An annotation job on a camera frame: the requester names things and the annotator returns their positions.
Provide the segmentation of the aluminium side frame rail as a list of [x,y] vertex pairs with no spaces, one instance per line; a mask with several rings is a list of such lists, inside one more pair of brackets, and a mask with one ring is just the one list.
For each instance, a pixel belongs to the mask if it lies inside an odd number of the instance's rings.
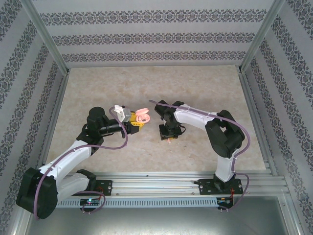
[[64,75],[62,82],[60,83],[36,167],[41,167],[47,160],[53,134],[54,134],[55,127],[57,124],[57,119],[59,116],[64,94],[66,91],[66,86],[67,86],[69,75],[70,75],[70,70],[66,73],[66,75]]
[[237,74],[246,99],[246,104],[249,110],[249,114],[251,117],[251,121],[253,124],[253,128],[255,131],[255,135],[258,141],[258,145],[260,147],[264,163],[266,164],[266,167],[270,169],[270,173],[273,177],[282,177],[283,180],[285,180],[286,177],[278,171],[275,165],[274,158],[270,150],[270,145],[268,144],[267,138],[264,134],[264,130],[262,128],[262,124],[257,112],[257,107],[254,103],[253,95],[248,85],[246,76],[245,74],[240,72],[240,70],[237,71]]

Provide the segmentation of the left circuit board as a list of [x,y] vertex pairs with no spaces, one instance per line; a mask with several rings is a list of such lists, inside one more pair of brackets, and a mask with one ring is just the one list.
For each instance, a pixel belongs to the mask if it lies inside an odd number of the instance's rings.
[[80,200],[80,206],[99,206],[100,200],[94,199],[94,198],[88,198],[88,199],[81,199]]

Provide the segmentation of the pink earbud charging case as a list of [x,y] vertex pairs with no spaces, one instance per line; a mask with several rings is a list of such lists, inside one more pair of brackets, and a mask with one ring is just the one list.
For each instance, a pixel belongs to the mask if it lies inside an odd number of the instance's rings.
[[148,112],[149,112],[148,108],[142,108],[142,109],[136,110],[135,111],[136,122],[145,123],[144,119],[146,119],[146,118],[148,118],[150,120],[151,118],[150,118]]

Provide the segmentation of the aluminium frame post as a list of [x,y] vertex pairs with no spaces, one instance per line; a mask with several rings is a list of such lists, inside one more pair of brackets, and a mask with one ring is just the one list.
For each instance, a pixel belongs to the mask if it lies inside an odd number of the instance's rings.
[[58,65],[58,68],[61,70],[63,75],[67,75],[69,68],[67,67],[61,53],[59,52],[55,42],[53,41],[52,36],[50,35],[43,19],[41,18],[39,12],[37,11],[32,0],[20,0],[23,8],[27,12],[31,21],[33,22],[37,32],[39,33],[41,39],[47,46],[49,52],[51,53],[54,61]]
[[274,0],[273,1],[249,49],[247,50],[242,63],[236,67],[238,73],[243,73],[244,71],[247,70],[248,65],[250,64],[251,60],[255,56],[261,42],[265,38],[267,32],[270,29],[271,24],[273,23],[275,17],[281,10],[285,1],[286,0]]

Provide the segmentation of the grey sheet metal tray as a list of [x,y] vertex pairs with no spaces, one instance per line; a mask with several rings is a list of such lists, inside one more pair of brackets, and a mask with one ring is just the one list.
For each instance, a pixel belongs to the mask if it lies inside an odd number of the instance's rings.
[[245,197],[234,209],[104,208],[91,215],[56,209],[37,221],[21,211],[10,235],[305,235],[288,196]]

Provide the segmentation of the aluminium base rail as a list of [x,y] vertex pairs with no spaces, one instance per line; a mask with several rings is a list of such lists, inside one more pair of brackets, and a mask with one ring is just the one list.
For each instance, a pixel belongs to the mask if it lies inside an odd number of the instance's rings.
[[[194,184],[199,179],[213,178],[213,172],[97,172],[99,180],[112,181],[112,197],[183,197],[199,195]],[[265,171],[248,171],[249,186],[245,196],[277,196],[289,193],[284,176]]]

